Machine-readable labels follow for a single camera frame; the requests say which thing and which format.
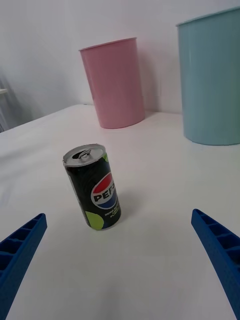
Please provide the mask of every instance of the plastic bucket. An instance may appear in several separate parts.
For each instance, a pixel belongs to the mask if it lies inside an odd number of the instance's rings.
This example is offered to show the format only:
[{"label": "plastic bucket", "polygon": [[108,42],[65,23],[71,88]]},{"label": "plastic bucket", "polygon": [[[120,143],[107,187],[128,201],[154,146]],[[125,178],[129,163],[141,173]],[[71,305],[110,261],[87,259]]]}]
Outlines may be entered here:
[{"label": "plastic bucket", "polygon": [[145,118],[137,38],[80,50],[100,126],[134,125]]},{"label": "plastic bucket", "polygon": [[184,135],[200,144],[240,143],[240,7],[180,23]]}]

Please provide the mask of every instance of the white wall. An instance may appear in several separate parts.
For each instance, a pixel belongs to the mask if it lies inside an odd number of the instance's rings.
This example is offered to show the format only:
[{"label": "white wall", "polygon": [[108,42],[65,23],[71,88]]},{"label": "white wall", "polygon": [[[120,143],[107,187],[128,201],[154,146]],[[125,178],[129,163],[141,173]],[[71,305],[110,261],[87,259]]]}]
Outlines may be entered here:
[{"label": "white wall", "polygon": [[179,113],[175,25],[239,5],[240,0],[1,0],[0,80],[28,120],[91,104],[78,50],[136,36],[146,108]]}]

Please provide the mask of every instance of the pink bucket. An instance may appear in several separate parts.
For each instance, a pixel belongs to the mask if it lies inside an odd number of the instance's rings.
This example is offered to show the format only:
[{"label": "pink bucket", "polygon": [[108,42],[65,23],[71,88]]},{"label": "pink bucket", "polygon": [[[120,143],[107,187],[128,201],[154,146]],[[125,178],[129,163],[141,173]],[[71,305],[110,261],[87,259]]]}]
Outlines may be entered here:
[{"label": "pink bucket", "polygon": [[145,118],[137,38],[80,50],[100,126],[134,125]]}]

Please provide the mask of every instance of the pepsi logo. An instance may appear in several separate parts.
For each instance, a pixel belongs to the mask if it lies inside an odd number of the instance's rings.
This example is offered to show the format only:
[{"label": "pepsi logo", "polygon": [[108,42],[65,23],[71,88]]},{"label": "pepsi logo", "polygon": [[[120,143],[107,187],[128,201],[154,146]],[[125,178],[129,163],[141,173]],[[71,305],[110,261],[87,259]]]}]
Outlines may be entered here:
[{"label": "pepsi logo", "polygon": [[117,201],[117,193],[111,172],[105,175],[91,191],[92,203],[101,209],[112,208]]}]

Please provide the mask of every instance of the soda can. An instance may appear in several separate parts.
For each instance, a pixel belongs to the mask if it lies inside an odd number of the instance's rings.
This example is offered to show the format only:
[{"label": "soda can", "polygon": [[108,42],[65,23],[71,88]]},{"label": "soda can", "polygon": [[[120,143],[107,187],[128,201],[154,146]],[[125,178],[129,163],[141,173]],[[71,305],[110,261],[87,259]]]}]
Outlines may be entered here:
[{"label": "soda can", "polygon": [[86,223],[95,230],[114,225],[121,208],[105,147],[78,146],[64,155],[63,165]]}]

